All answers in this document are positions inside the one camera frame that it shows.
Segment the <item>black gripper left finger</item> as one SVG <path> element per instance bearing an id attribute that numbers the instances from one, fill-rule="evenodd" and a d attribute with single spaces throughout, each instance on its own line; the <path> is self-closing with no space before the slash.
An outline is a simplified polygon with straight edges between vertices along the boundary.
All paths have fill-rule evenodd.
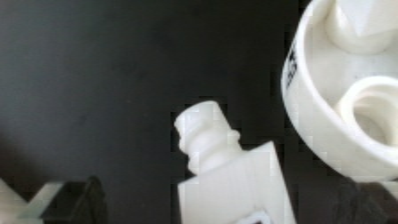
<path id="1" fill-rule="evenodd" d="M 40 218 L 45 224 L 107 224 L 105 191 L 97 177 L 63 184 Z"/>

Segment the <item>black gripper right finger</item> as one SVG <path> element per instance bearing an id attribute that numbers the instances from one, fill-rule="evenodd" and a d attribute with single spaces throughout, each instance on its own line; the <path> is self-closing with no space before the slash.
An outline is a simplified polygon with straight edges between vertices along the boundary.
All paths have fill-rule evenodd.
<path id="1" fill-rule="evenodd" d="M 338 190 L 336 224 L 398 224 L 398 181 L 345 180 Z"/>

